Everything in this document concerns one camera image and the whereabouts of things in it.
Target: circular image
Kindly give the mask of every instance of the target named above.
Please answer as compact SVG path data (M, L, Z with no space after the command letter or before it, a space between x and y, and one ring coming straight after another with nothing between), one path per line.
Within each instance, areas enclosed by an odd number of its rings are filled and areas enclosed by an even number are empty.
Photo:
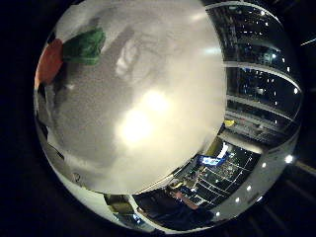
M46 158L96 214L143 232L220 225L263 198L300 128L289 40L260 1L85 0L35 78Z

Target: glass window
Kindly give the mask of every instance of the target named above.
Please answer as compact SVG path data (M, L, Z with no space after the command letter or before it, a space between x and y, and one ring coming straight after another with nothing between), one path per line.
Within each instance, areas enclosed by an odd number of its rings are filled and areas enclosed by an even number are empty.
M219 35L224 60L262 64L299 77L291 44L271 15L240 5L216 7L207 13Z
M287 117L295 117L302 94L290 82L249 68L226 68L226 72L228 95L260 102Z

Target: ceiling light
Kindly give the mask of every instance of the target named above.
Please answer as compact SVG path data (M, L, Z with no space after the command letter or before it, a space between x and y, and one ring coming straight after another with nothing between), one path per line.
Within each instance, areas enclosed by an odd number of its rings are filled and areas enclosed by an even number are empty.
M287 155L286 157L285 157L285 163L286 164L289 164L289 163L291 163L293 161L293 156L292 155Z

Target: fisheye lens view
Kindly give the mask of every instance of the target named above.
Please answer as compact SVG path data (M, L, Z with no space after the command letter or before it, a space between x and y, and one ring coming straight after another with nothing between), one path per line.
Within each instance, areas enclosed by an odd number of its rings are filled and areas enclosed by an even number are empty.
M307 1L50 2L29 81L36 169L74 208L130 236L313 235Z

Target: person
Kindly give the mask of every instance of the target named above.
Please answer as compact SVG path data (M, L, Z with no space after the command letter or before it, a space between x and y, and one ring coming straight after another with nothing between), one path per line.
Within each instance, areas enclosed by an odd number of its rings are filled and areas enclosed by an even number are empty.
M214 224L211 221L214 216L211 211L196 205L180 191L168 195L165 191L157 190L151 197L148 194L146 196L154 199L155 205L144 206L143 201L136 200L140 206L138 211L163 227L185 231Z

